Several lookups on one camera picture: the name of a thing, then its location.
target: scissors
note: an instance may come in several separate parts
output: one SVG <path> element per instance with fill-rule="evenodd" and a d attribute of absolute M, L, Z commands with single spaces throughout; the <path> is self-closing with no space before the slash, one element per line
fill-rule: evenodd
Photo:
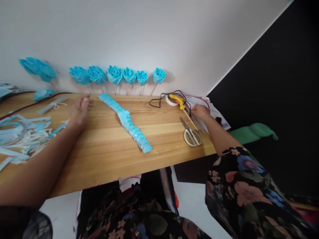
<path fill-rule="evenodd" d="M 182 121 L 184 127 L 185 127 L 185 132 L 184 132 L 184 139 L 185 142 L 192 147 L 195 147 L 197 145 L 201 145 L 203 143 L 202 138 L 199 136 L 199 134 L 197 132 L 195 132 L 194 130 L 190 129 L 187 124 L 185 123 L 185 121 L 182 119 L 182 117 L 180 118 L 180 121 Z M 192 143 L 190 143 L 186 137 L 186 134 L 188 135 L 190 141 Z"/>

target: wooden table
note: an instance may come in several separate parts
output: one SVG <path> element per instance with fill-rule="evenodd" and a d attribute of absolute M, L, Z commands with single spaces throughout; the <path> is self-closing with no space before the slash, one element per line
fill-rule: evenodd
<path fill-rule="evenodd" d="M 68 105 L 79 96 L 65 95 Z M 0 103 L 0 117 L 34 103 L 33 96 L 34 93 L 25 93 Z M 95 102 L 89 112 L 87 126 L 66 160 L 51 198 L 216 153 L 208 135 L 200 130 L 202 145 L 190 147 L 185 143 L 185 129 L 179 118 L 182 117 L 190 128 L 194 127 L 179 107 L 169 106 L 165 101 L 162 101 L 161 108 L 151 107 L 149 101 L 154 97 L 112 96 L 130 111 L 132 122 L 153 147 L 151 152 L 144 154 L 122 127 L 116 113 L 97 96 L 91 95 Z M 19 114 L 28 119 L 41 117 L 36 111 L 58 97 L 22 110 Z M 59 109 L 50 110 L 44 116 L 51 116 L 50 128 L 56 129 L 62 124 L 61 121 L 68 119 L 68 106 L 60 105 Z M 0 154 L 0 162 L 5 158 L 7 155 Z M 0 172 L 0 183 L 20 167 L 23 164 L 7 165 Z"/>

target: black floral dress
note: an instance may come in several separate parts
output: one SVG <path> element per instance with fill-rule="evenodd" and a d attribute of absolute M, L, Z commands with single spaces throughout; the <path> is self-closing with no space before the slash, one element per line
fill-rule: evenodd
<path fill-rule="evenodd" d="M 209 238 L 193 222 L 178 216 L 175 200 L 173 208 L 170 207 L 167 195 L 162 196 L 161 183 L 155 179 L 141 180 L 140 184 L 132 185 L 131 190 L 124 193 L 116 183 L 108 187 L 85 225 L 80 222 L 84 217 L 79 220 L 77 238 Z M 212 162 L 205 202 L 211 215 L 232 238 L 319 238 L 286 201 L 269 173 L 245 148 L 230 148 Z M 90 206 L 91 203 L 82 202 L 81 213 L 88 212 L 85 207 Z M 30 217 L 30 213 L 28 217 L 39 222 L 41 214 Z M 50 222 L 45 216 L 43 220 L 46 223 L 38 223 L 39 228 L 45 225 L 46 230 L 42 229 L 41 233 L 50 238 Z M 34 223 L 29 222 L 24 227 L 28 233 L 23 238 L 37 235 Z"/>

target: green object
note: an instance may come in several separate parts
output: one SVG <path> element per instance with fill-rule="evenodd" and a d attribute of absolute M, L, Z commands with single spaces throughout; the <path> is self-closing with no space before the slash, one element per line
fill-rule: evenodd
<path fill-rule="evenodd" d="M 247 144 L 272 135 L 274 140 L 278 140 L 278 137 L 274 131 L 267 125 L 262 123 L 254 123 L 251 126 L 241 127 L 230 134 L 241 144 Z"/>

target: hand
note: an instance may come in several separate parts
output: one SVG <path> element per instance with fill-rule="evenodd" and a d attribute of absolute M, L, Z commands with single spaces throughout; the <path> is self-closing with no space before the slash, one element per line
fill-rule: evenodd
<path fill-rule="evenodd" d="M 87 112 L 92 109 L 94 100 L 89 99 L 90 95 L 82 95 L 76 98 L 70 108 L 69 127 L 82 131 L 87 122 Z"/>
<path fill-rule="evenodd" d="M 200 120 L 211 117 L 210 110 L 204 105 L 194 105 L 192 107 L 191 113 Z"/>

